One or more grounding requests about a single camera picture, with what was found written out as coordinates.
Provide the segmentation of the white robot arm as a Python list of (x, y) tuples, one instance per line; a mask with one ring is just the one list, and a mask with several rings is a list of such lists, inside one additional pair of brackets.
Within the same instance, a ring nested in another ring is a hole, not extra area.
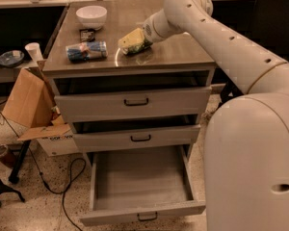
[(289, 231), (289, 63), (212, 18), (210, 0), (165, 0), (143, 25), (153, 43), (190, 34), (241, 91), (204, 142), (208, 231)]

